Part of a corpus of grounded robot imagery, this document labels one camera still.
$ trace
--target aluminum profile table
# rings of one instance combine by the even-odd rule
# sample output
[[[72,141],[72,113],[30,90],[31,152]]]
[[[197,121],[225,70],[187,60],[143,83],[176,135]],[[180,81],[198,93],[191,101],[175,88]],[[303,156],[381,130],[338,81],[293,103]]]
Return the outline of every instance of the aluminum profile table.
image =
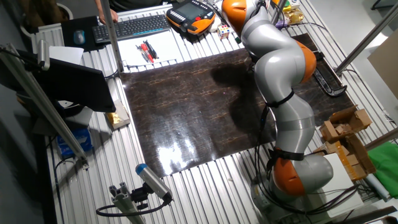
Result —
[[[326,25],[308,0],[302,0],[301,10],[305,15],[304,22]],[[164,14],[170,6],[158,6],[119,14],[120,21],[144,16]],[[234,40],[232,33],[229,39],[220,40],[217,34],[205,34],[187,40],[171,31],[178,45],[175,60],[154,65],[127,68],[125,72],[140,72],[157,67],[186,62],[196,58],[222,54],[243,48]],[[328,63],[337,67],[345,58],[345,53],[332,39],[327,31],[310,25],[288,28],[286,35],[309,33],[317,47],[325,54]],[[44,39],[54,46],[63,46],[60,24],[40,27],[32,36],[32,45],[36,46]],[[105,76],[116,71],[113,50],[107,45],[102,50],[85,52],[81,65],[102,70]],[[393,130],[395,125],[388,122],[380,102],[363,79],[353,72],[343,72],[342,81],[348,85],[347,94],[359,109],[365,108],[373,123],[368,129],[358,134],[363,144]],[[112,97],[120,99],[130,113],[129,104],[119,78],[108,80]],[[94,149],[87,153],[90,168],[83,170],[67,162],[60,165],[56,174],[55,164],[60,162],[55,143],[47,149],[50,175],[53,185],[53,198],[58,223],[129,223],[127,218],[105,218],[96,215],[95,210],[104,205],[111,205],[111,194],[108,187],[127,183],[130,189],[141,187],[142,180],[135,173],[135,167],[145,162],[137,138],[134,121],[126,127],[112,132],[103,113],[93,113],[89,126]],[[306,153],[321,146],[321,134],[317,130]],[[144,215],[147,223],[264,223],[250,197],[249,180],[254,177],[254,149],[242,151],[231,156],[202,164],[200,166],[168,175],[163,181],[174,193],[175,201],[171,206]],[[261,151],[262,167],[267,156]],[[55,186],[55,176],[59,181],[59,191]],[[149,208],[158,207],[161,202],[155,195],[150,195]],[[305,217],[299,217],[303,223]]]

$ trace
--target metal pole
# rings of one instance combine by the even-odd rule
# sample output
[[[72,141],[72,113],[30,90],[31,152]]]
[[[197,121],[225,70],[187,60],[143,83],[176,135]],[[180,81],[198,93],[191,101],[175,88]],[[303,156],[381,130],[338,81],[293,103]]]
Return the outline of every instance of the metal pole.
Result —
[[[384,18],[373,28],[373,30],[356,46],[356,48],[343,60],[337,67],[336,73],[340,74],[379,33],[387,26],[393,18],[398,14],[398,3],[384,16]]]
[[[118,38],[116,37],[116,31],[114,29],[114,24],[112,20],[111,8],[109,6],[108,0],[101,0],[102,11],[105,17],[105,26],[108,29],[109,38],[111,40],[111,45],[113,49],[113,54],[116,59],[116,65],[118,66],[118,72],[123,72],[123,63],[120,56]]]
[[[7,45],[6,49],[14,54],[18,54],[17,50],[12,46],[12,44]],[[59,135],[62,136],[73,153],[75,153],[79,159],[85,161],[87,158],[86,153],[81,148],[76,138],[73,136],[67,124],[65,124],[61,116],[58,114],[57,110],[54,108],[54,105],[50,102],[43,89],[37,83],[32,73],[27,72],[21,61],[13,55],[1,52],[0,59],[15,76],[24,90],[33,99],[33,102],[35,102],[37,107],[39,107],[41,112],[43,112],[45,117],[49,120],[55,130],[57,130]]]
[[[284,10],[284,6],[286,4],[287,0],[279,0],[278,5],[276,6],[279,9],[276,9],[276,12],[274,13],[274,15],[272,16],[271,22],[273,25],[275,25],[278,22],[279,19],[279,12],[283,13],[282,11]]]
[[[398,128],[395,128],[392,131],[389,131],[388,133],[383,134],[377,139],[371,141],[369,144],[365,145],[365,148],[369,151],[395,138],[398,138]]]

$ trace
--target orange controller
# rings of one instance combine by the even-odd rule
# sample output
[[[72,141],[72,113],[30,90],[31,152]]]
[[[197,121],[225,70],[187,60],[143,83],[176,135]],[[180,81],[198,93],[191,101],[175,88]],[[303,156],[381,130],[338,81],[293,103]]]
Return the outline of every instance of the orange controller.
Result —
[[[215,12],[211,7],[195,0],[185,0],[166,12],[167,19],[182,31],[202,34],[214,22]]]

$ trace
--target red pen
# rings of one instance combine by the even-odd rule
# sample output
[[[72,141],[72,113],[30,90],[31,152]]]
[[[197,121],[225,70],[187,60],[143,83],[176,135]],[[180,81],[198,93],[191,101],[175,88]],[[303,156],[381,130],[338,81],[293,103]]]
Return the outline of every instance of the red pen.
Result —
[[[148,56],[150,62],[154,63],[154,59],[150,55],[150,53],[148,51],[148,47],[146,46],[146,44],[141,44],[141,48],[144,50],[145,54]]]

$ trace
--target white paper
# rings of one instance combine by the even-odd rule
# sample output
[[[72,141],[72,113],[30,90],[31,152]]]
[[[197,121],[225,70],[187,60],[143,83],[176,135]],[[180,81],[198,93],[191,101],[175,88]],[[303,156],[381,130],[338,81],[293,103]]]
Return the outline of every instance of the white paper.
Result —
[[[173,34],[168,30],[146,37],[118,41],[120,56],[124,65],[141,66],[152,64],[151,62],[146,62],[141,51],[137,49],[137,46],[143,44],[145,40],[148,40],[148,43],[159,57],[154,60],[155,63],[174,60],[177,58],[176,54],[180,53]]]
[[[50,46],[50,58],[79,65],[83,56],[83,48]]]

